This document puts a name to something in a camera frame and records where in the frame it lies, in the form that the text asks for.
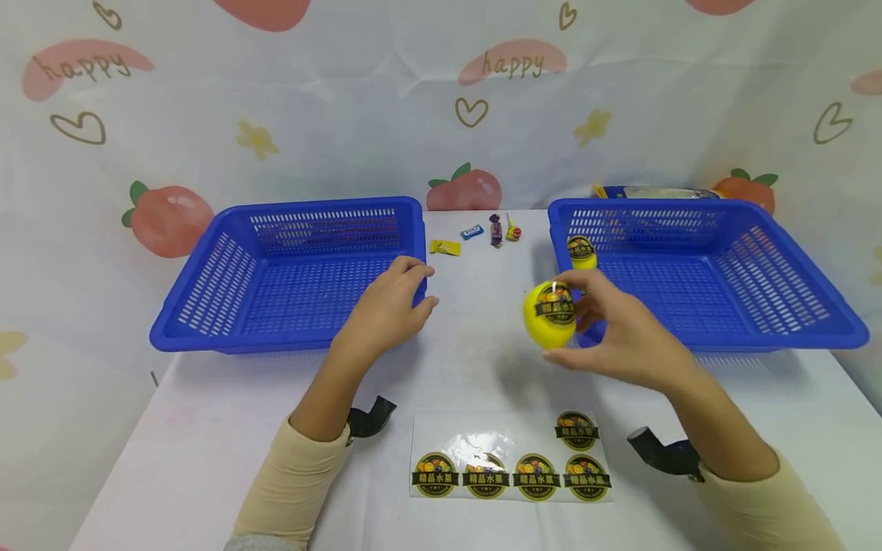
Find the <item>yellow ball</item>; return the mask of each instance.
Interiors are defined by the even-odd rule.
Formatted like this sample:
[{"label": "yellow ball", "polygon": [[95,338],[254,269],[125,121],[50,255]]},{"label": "yellow ball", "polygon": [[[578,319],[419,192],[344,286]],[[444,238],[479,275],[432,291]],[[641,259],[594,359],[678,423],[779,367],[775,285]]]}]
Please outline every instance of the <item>yellow ball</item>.
[{"label": "yellow ball", "polygon": [[576,270],[593,270],[597,267],[597,252],[584,235],[574,235],[566,241],[572,267]]},{"label": "yellow ball", "polygon": [[546,350],[565,345],[576,332],[570,288],[563,283],[546,281],[527,293],[524,325],[536,344]]}]

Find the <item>round label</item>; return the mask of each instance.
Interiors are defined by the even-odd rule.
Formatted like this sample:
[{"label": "round label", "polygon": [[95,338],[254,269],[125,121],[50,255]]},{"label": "round label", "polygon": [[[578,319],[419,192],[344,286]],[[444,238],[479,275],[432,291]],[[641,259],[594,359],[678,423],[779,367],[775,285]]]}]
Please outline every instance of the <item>round label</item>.
[{"label": "round label", "polygon": [[517,469],[514,486],[530,501],[543,502],[560,486],[560,475],[555,474],[551,462],[537,453],[522,457]]},{"label": "round label", "polygon": [[484,453],[479,460],[466,465],[462,485],[477,498],[496,499],[508,487],[508,479],[502,460],[492,453]]},{"label": "round label", "polygon": [[557,437],[571,450],[587,451],[599,437],[597,426],[579,412],[563,412],[557,416]]},{"label": "round label", "polygon": [[602,499],[612,485],[601,464],[591,456],[579,454],[566,462],[564,486],[583,502]]},{"label": "round label", "polygon": [[431,452],[422,456],[413,473],[413,485],[426,497],[445,497],[457,485],[459,475],[453,462],[443,453]]},{"label": "round label", "polygon": [[570,250],[570,258],[585,260],[594,256],[594,245],[584,235],[574,235],[566,240],[566,247]]},{"label": "round label", "polygon": [[555,325],[574,324],[576,308],[570,288],[557,281],[543,287],[536,297],[535,312],[536,317],[544,317]]}]

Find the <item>basket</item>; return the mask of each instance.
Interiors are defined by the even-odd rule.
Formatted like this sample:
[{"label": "basket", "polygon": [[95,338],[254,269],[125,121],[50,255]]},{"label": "basket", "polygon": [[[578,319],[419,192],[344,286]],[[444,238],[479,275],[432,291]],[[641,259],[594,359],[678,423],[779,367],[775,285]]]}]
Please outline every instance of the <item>basket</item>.
[{"label": "basket", "polygon": [[[426,259],[411,197],[235,206],[202,235],[150,330],[165,352],[324,348],[398,255]],[[414,304],[425,296],[424,281]]]},{"label": "basket", "polygon": [[[769,214],[726,199],[559,199],[549,206],[561,270],[584,235],[598,267],[697,352],[857,348],[866,326]],[[605,324],[578,336],[602,338]]]}]

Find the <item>white tablecloth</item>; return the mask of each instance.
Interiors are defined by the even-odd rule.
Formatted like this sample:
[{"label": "white tablecloth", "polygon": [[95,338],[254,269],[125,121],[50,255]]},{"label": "white tablecloth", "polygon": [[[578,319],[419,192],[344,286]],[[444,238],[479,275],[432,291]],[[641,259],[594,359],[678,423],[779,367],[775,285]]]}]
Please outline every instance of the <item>white tablecloth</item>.
[{"label": "white tablecloth", "polygon": [[[484,212],[426,213],[426,238],[459,240]],[[398,404],[386,429],[356,448],[332,488],[310,549],[721,549],[724,537],[690,482],[644,465],[625,441],[649,425],[684,437],[659,395],[542,361],[521,302],[553,276],[543,211],[511,212],[518,243],[482,235],[461,257],[430,256],[441,303],[417,340],[368,374],[356,405]],[[156,391],[73,551],[219,551],[283,417],[323,353],[179,354]],[[705,360],[768,442],[802,474],[852,550],[878,549],[882,420],[827,351]],[[418,411],[511,411],[584,404],[597,413],[616,500],[605,504],[408,497]]]}]

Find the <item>child's hand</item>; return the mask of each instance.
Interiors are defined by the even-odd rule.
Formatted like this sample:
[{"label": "child's hand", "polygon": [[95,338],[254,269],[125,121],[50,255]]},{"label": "child's hand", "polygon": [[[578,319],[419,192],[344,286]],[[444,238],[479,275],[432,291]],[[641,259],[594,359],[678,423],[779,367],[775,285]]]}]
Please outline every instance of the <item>child's hand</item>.
[{"label": "child's hand", "polygon": [[436,296],[427,296],[411,307],[416,288],[434,273],[434,268],[416,258],[396,258],[364,290],[332,346],[373,362],[413,337],[438,304]]},{"label": "child's hand", "polygon": [[692,354],[643,302],[623,293],[599,270],[570,270],[554,278],[587,291],[576,304],[576,331],[607,321],[603,341],[591,348],[558,348],[544,357],[568,369],[592,371],[668,393],[700,373]]}]

